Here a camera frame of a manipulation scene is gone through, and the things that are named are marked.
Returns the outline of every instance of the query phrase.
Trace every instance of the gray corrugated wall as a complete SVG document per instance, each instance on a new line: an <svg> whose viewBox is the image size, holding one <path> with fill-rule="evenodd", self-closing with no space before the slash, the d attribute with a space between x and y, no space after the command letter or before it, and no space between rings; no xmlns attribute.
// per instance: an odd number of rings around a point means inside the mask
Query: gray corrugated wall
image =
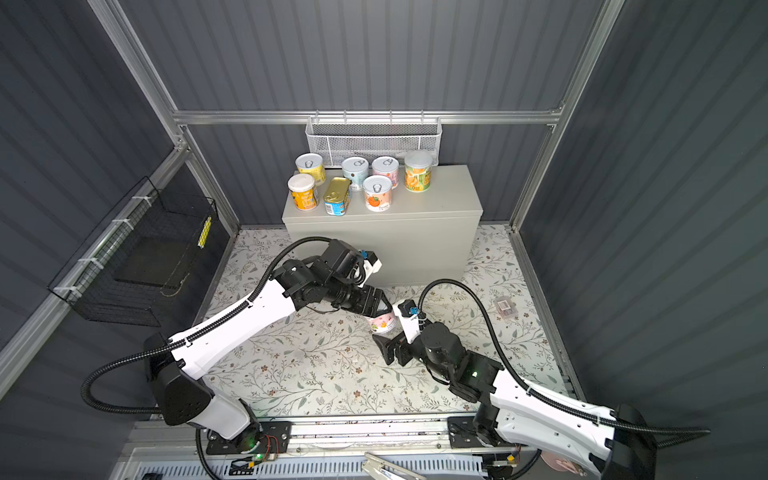
<svg viewBox="0 0 768 480"><path fill-rule="evenodd" d="M712 428L658 478L763 478L768 3L625 10L523 239L589 398Z"/></svg>
<svg viewBox="0 0 768 480"><path fill-rule="evenodd" d="M0 347L171 148L86 2L0 2ZM0 478L106 478L133 419L89 409L79 386L150 331L68 315L0 400ZM138 368L97 390L151 404Z"/></svg>
<svg viewBox="0 0 768 480"><path fill-rule="evenodd" d="M123 7L183 110L548 110L600 0L175 2ZM446 126L483 220L509 220L543 126ZM194 126L243 224L282 223L299 126Z"/></svg>
<svg viewBox="0 0 768 480"><path fill-rule="evenodd" d="M0 2L0 346L173 146L83 2Z"/></svg>
<svg viewBox="0 0 768 480"><path fill-rule="evenodd" d="M132 0L183 110L556 108L599 0Z"/></svg>
<svg viewBox="0 0 768 480"><path fill-rule="evenodd" d="M227 185L243 225L279 224L293 159L306 153L300 125L193 125L206 160ZM466 164L483 206L483 220L509 220L548 133L545 125L446 125L440 164Z"/></svg>
<svg viewBox="0 0 768 480"><path fill-rule="evenodd" d="M176 173L166 190L200 195L187 168ZM191 283L185 283L182 290L183 296L196 300L187 301L190 311L186 320L163 322L165 335L191 325L228 240L221 222L214 222L193 267ZM99 366L140 352L143 341L155 331L145 326L88 322L75 313L67 315L0 400L0 478L107 478L133 422L142 418L93 410L80 399L80 384ZM141 363L99 379L94 394L118 405L154 404Z"/></svg>

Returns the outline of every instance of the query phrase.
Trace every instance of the white cabinet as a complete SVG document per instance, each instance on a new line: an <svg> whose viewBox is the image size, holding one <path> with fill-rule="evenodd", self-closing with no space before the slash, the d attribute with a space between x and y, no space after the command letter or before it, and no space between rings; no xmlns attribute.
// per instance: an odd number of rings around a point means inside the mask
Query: white cabinet
<svg viewBox="0 0 768 480"><path fill-rule="evenodd" d="M340 176L341 170L327 171L328 179ZM374 286L460 280L482 215L469 170L466 165L434 167L429 189L420 193L407 191L402 177L401 168L392 206L380 213L366 208L363 192L352 192L346 215L327 214L322 198L329 180L318 187L320 202L314 210L300 211L288 197L283 222L291 240L320 235L376 252L383 267L370 281ZM312 242L295 251L306 258L324 248L323 243Z"/></svg>

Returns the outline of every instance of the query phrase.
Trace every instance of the can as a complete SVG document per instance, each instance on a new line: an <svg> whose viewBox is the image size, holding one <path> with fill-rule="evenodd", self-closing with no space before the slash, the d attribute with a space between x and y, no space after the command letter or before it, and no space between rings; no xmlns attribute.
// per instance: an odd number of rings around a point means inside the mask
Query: can
<svg viewBox="0 0 768 480"><path fill-rule="evenodd" d="M385 313L376 318L368 318L371 331L374 333L384 333L395 327L395 314L393 312Z"/></svg>
<svg viewBox="0 0 768 480"><path fill-rule="evenodd" d="M428 151L415 150L406 153L406 188L411 192L423 192L432 179L432 155Z"/></svg>
<svg viewBox="0 0 768 480"><path fill-rule="evenodd" d="M343 177L333 178L328 183L326 194L323 195L323 202L326 204L326 212L329 215L341 217L346 213L346 208L349 206L349 185L351 183L349 178Z"/></svg>
<svg viewBox="0 0 768 480"><path fill-rule="evenodd" d="M400 162L394 157L379 157L372 163L374 175L384 175L392 181L392 188L397 188L397 174Z"/></svg>
<svg viewBox="0 0 768 480"><path fill-rule="evenodd" d="M362 183L366 192L366 207L372 212L383 212L392 204L392 181L383 175L371 175Z"/></svg>
<svg viewBox="0 0 768 480"><path fill-rule="evenodd" d="M299 210L309 211L317 207L315 179L309 174L296 174L288 180L288 189Z"/></svg>
<svg viewBox="0 0 768 480"><path fill-rule="evenodd" d="M296 159L296 168L300 174L309 174L315 179L315 185L322 185L326 181L326 168L323 166L323 157L318 154L299 155Z"/></svg>
<svg viewBox="0 0 768 480"><path fill-rule="evenodd" d="M362 181L368 177L368 161L365 158L349 157L341 163L341 170L344 177L352 181L349 185L351 191L362 190Z"/></svg>

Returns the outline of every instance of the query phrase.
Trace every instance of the mounting plate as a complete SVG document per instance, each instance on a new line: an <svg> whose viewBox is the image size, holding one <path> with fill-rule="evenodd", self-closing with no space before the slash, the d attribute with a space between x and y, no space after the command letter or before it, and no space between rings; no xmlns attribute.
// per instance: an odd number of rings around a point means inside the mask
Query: mounting plate
<svg viewBox="0 0 768 480"><path fill-rule="evenodd" d="M459 415L448 417L448 432L450 434L451 448L453 449L476 449L485 448L488 445L483 444L475 434L475 426L472 424L474 416ZM501 442L500 447L513 446L511 443Z"/></svg>
<svg viewBox="0 0 768 480"><path fill-rule="evenodd" d="M290 440L291 422L260 422L264 435L271 435L277 439L277 451L275 450L275 442L272 441L270 446L270 453L285 453L288 451L288 441ZM239 455L235 440L227 440L221 438L215 433L208 439L208 446L205 448L206 455ZM266 441L261 442L253 454L261 453L266 454Z"/></svg>

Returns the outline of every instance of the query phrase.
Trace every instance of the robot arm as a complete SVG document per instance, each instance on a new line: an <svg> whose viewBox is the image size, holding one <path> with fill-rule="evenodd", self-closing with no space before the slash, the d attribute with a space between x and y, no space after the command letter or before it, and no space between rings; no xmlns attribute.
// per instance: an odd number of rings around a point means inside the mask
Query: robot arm
<svg viewBox="0 0 768 480"><path fill-rule="evenodd" d="M642 416L630 406L614 411L538 385L524 390L501 363L465 349L448 327L431 322L419 312L413 300L396 303L394 312L403 333L388 341L374 336L385 361L397 359L405 365L417 359L435 379L447 383L452 393L468 402L480 402L472 423L484 443L534 445L580 465L598 478L654 477L656 446L650 435L580 419L542 402L528 390L597 418L644 425Z"/></svg>
<svg viewBox="0 0 768 480"><path fill-rule="evenodd" d="M258 421L245 403L206 385L202 377L229 351L309 303L328 300L336 308L370 317L391 312L392 306L383 291L365 285L381 265L373 252L360 252L344 242L331 240L320 256L286 260L274 270L255 299L246 296L168 340L159 334L150 337L144 344L145 351L167 343L185 343L165 355L145 359L147 379L165 422L212 429L225 439L234 439L239 451L246 451L246 446L258 438ZM194 341L188 340L243 302L247 308Z"/></svg>

